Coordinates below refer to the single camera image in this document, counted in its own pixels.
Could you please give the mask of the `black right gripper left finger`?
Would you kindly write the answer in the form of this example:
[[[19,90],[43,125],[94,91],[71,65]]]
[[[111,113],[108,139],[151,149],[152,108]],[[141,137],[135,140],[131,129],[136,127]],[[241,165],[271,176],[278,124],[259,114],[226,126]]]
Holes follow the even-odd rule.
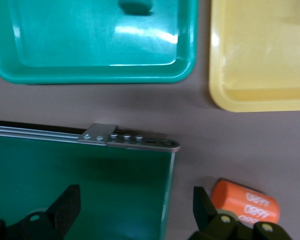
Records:
[[[69,185],[45,211],[28,214],[10,226],[0,219],[0,240],[63,240],[81,211],[81,189]]]

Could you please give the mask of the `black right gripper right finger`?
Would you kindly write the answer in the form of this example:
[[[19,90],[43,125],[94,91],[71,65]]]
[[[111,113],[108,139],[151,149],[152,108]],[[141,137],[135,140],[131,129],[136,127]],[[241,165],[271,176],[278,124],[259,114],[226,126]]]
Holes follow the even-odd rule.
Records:
[[[193,215],[198,227],[191,240],[290,240],[279,225],[259,221],[252,228],[244,225],[233,214],[219,213],[201,186],[193,188]]]

